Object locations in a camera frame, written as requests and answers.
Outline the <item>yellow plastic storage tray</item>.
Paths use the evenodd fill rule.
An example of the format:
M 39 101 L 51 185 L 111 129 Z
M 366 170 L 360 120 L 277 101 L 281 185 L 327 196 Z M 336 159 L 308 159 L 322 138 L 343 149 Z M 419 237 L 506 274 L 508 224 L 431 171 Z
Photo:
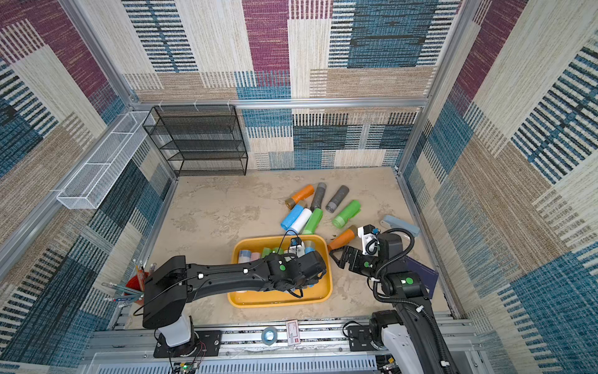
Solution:
M 236 308 L 266 308 L 291 305 L 308 305 L 313 303 L 325 302 L 333 293 L 332 267 L 330 265 L 329 251 L 327 244 L 319 235 L 301 235 L 303 240 L 312 241 L 315 250 L 325 260 L 327 273 L 312 288 L 304 290 L 304 297 L 298 299 L 287 292 L 281 291 L 246 291 L 245 293 L 229 293 L 228 301 Z M 231 261 L 238 262 L 239 254 L 242 250 L 262 253 L 264 248 L 280 247 L 282 236 L 266 236 L 256 238 L 246 238 L 241 240 L 233 250 Z

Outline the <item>light blue trash bag roll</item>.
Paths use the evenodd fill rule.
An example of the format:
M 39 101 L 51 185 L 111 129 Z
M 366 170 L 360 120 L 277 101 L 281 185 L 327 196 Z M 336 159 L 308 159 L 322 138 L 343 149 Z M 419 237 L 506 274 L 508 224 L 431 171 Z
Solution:
M 280 226 L 282 227 L 282 229 L 285 231 L 289 230 L 292 224 L 294 224 L 294 222 L 298 219 L 298 217 L 301 215 L 304 209 L 304 204 L 297 204 L 295 207 L 293 207 L 290 210 L 289 214 L 281 222 Z

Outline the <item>black mesh shelf rack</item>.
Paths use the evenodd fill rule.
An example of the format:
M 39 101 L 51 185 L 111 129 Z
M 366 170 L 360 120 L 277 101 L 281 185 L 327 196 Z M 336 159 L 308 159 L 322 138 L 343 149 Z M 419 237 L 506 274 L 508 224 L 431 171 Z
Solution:
M 248 151 L 232 105 L 156 105 L 143 129 L 178 178 L 247 172 Z

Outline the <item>white blue-end trash bag roll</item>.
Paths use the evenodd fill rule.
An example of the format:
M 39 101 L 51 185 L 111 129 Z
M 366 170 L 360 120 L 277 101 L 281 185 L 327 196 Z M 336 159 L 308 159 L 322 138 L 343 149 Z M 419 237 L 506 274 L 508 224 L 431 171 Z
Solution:
M 293 222 L 291 227 L 289 227 L 290 231 L 295 232 L 296 234 L 300 234 L 303 229 L 305 228 L 306 224 L 308 223 L 309 219 L 311 218 L 312 211 L 308 208 L 302 210 L 296 220 Z

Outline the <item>small orange roll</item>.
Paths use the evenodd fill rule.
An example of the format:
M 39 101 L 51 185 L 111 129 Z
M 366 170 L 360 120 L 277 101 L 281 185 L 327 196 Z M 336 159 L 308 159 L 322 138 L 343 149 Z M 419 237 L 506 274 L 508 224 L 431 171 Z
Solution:
M 354 225 L 350 226 L 328 244 L 328 251 L 341 249 L 342 247 L 349 245 L 357 236 L 358 228 Z

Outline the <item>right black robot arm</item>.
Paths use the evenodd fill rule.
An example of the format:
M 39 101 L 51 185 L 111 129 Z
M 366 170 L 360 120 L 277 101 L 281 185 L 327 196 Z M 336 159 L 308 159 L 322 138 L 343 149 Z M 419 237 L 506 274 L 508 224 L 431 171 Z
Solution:
M 366 277 L 376 301 L 393 310 L 372 314 L 372 342 L 389 351 L 402 373 L 458 373 L 431 307 L 420 276 L 410 271 L 406 257 L 414 248 L 414 235 L 391 228 L 378 233 L 375 256 L 352 246 L 329 249 L 334 263 Z

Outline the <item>red pen cup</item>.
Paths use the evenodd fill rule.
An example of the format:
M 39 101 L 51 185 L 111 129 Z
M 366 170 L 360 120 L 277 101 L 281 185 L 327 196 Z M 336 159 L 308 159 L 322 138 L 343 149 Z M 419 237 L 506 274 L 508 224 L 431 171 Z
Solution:
M 147 269 L 143 266 L 137 266 L 133 276 L 124 285 L 117 285 L 113 282 L 102 282 L 102 287 L 115 292 L 114 296 L 108 296 L 105 300 L 123 305 L 143 305 L 145 295 L 145 286 L 143 284 L 155 269 L 155 263 L 152 263 Z

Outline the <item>grey trash bag roll right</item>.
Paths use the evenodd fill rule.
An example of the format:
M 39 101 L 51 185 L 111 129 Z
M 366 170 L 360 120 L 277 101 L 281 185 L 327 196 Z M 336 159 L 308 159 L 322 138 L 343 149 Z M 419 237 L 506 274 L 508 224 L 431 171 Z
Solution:
M 346 185 L 341 185 L 338 190 L 335 192 L 331 200 L 326 204 L 325 209 L 329 213 L 334 213 L 337 208 L 341 205 L 343 200 L 347 197 L 350 189 Z

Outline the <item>grey trash bag roll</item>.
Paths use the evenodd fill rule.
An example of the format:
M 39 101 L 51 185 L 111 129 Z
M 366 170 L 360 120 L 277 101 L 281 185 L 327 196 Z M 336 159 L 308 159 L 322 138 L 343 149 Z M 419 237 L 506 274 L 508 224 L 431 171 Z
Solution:
M 325 184 L 325 182 L 319 182 L 311 202 L 310 210 L 314 211 L 322 207 L 322 201 L 325 196 L 326 188 L 327 184 Z
M 341 185 L 338 190 L 335 192 L 331 200 L 326 204 L 325 209 L 329 213 L 334 213 L 337 208 L 341 205 L 343 200 L 347 197 L 350 189 L 346 185 Z

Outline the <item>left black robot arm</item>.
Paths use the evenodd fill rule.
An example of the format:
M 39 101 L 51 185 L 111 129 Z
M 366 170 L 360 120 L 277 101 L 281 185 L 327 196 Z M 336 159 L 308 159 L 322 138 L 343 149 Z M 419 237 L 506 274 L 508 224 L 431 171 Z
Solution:
M 294 297 L 327 272 L 317 252 L 297 257 L 271 253 L 247 263 L 200 265 L 184 256 L 170 258 L 144 282 L 143 327 L 155 330 L 175 323 L 187 303 L 236 291 L 281 291 Z

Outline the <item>light blue stapler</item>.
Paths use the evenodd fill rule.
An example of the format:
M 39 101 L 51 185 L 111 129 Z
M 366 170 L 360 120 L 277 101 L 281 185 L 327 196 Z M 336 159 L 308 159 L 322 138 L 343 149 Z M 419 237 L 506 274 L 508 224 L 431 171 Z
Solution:
M 384 216 L 383 219 L 381 219 L 380 224 L 381 224 L 381 226 L 383 226 L 386 229 L 401 228 L 401 229 L 407 230 L 414 237 L 417 237 L 418 235 L 420 235 L 419 227 L 417 227 L 414 224 L 410 224 L 404 220 L 401 220 L 400 218 L 396 218 L 392 215 Z

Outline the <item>dark blue notebook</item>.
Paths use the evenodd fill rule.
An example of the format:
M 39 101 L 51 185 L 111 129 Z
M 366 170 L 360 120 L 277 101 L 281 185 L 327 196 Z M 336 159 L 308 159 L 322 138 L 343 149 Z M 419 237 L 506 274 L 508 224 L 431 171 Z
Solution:
M 421 283 L 425 286 L 429 297 L 432 299 L 439 280 L 439 273 L 410 257 L 406 258 L 406 265 L 409 271 L 416 273 L 420 277 Z

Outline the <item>white red label card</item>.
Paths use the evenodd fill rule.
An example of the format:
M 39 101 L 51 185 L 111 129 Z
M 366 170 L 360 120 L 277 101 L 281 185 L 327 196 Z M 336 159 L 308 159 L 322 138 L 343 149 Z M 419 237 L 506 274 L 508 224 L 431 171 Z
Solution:
M 299 323 L 296 319 L 286 322 L 287 344 L 296 346 L 301 343 Z

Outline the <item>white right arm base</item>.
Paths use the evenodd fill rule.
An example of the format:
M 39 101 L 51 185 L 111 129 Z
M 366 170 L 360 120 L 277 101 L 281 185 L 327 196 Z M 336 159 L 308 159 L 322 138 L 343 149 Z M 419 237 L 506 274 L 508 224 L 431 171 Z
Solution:
M 367 326 L 348 321 L 342 334 L 352 352 L 388 351 L 401 373 L 423 373 L 413 341 L 395 310 L 372 313 Z

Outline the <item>tape roll on rail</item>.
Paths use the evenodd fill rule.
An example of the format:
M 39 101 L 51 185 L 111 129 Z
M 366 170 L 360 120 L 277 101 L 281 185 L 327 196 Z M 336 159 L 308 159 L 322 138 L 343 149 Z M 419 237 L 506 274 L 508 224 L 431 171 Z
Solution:
M 261 334 L 261 340 L 264 345 L 272 346 L 278 340 L 278 332 L 275 327 L 266 327 Z

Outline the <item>green roll beside white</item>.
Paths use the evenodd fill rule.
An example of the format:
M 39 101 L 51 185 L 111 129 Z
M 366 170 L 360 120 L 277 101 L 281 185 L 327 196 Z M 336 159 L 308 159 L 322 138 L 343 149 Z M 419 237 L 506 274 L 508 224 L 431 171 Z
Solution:
M 316 233 L 316 229 L 319 226 L 320 221 L 323 217 L 323 211 L 320 208 L 316 208 L 313 210 L 311 217 L 308 219 L 302 234 L 303 235 L 314 235 Z

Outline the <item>orange trash bag roll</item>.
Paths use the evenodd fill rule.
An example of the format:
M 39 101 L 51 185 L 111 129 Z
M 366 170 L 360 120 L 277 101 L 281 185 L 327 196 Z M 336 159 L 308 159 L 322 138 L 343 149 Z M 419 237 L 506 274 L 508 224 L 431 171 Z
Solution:
M 311 195 L 315 193 L 315 188 L 313 185 L 307 185 L 303 189 L 299 190 L 297 193 L 294 193 L 293 196 L 287 198 L 285 200 L 285 205 L 288 209 L 292 210 L 300 201 L 307 199 Z

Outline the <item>white blue trash bag roll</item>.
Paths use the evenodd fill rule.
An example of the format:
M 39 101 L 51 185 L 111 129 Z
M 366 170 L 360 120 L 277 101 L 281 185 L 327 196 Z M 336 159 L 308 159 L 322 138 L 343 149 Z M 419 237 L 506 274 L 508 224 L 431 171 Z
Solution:
M 252 260 L 252 252 L 247 249 L 243 249 L 238 254 L 238 263 L 249 263 Z

